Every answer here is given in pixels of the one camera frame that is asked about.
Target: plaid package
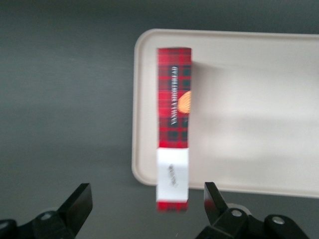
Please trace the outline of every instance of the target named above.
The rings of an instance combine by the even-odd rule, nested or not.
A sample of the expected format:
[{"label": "plaid package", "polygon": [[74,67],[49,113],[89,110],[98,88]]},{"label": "plaid package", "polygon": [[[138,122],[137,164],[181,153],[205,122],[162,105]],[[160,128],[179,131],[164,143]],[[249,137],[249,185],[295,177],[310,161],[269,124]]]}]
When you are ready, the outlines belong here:
[{"label": "plaid package", "polygon": [[188,114],[178,99],[190,91],[191,48],[158,49],[159,147],[188,148]]},{"label": "plaid package", "polygon": [[[159,148],[160,149],[182,149],[188,150],[188,115],[189,112],[180,109],[182,98],[190,93],[191,83],[191,48],[160,48],[158,49],[158,117],[159,117]],[[184,158],[185,165],[182,175],[188,175],[188,156]],[[171,183],[161,181],[166,179],[167,174],[171,174],[169,166],[164,166],[163,161],[158,158],[158,188],[159,191],[168,193],[167,198],[157,200],[159,211],[186,211],[187,199],[181,199],[179,193],[172,189]],[[182,175],[177,174],[177,178],[182,179]],[[188,194],[188,176],[184,184],[183,192]],[[174,195],[178,199],[168,198]]]}]

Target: gray table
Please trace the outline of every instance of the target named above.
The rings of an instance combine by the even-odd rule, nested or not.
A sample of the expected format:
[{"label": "gray table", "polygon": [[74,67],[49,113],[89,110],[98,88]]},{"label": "gray table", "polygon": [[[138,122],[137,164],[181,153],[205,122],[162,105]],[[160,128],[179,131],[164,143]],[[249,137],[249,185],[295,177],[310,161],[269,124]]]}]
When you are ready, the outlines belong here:
[{"label": "gray table", "polygon": [[[0,3],[0,218],[23,224],[90,182],[77,238],[194,238],[203,192],[186,214],[158,214],[155,187],[131,172],[133,64],[151,28],[319,34],[319,2],[38,0]],[[258,219],[293,218],[319,234],[319,200],[223,193]]]}]

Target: white tray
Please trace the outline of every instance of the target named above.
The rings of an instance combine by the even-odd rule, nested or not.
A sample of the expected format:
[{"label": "white tray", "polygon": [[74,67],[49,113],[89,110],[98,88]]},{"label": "white tray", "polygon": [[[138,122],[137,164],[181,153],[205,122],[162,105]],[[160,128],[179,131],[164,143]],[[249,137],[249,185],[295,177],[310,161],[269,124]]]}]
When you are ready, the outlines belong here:
[{"label": "white tray", "polygon": [[132,169],[157,181],[159,47],[192,48],[189,186],[319,197],[319,36],[154,29],[135,47]]}]

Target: black clamp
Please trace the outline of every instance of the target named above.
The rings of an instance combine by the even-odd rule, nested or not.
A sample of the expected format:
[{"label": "black clamp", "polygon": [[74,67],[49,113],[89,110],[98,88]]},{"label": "black clamp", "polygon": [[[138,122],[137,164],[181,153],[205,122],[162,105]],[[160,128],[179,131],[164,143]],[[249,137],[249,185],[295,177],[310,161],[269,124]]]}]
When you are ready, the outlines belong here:
[{"label": "black clamp", "polygon": [[91,186],[82,183],[57,211],[41,213],[19,227],[15,220],[0,220],[0,239],[75,239],[92,206]]},{"label": "black clamp", "polygon": [[288,217],[269,215],[262,222],[245,207],[226,204],[212,182],[205,183],[204,201],[210,226],[196,239],[309,239]]}]

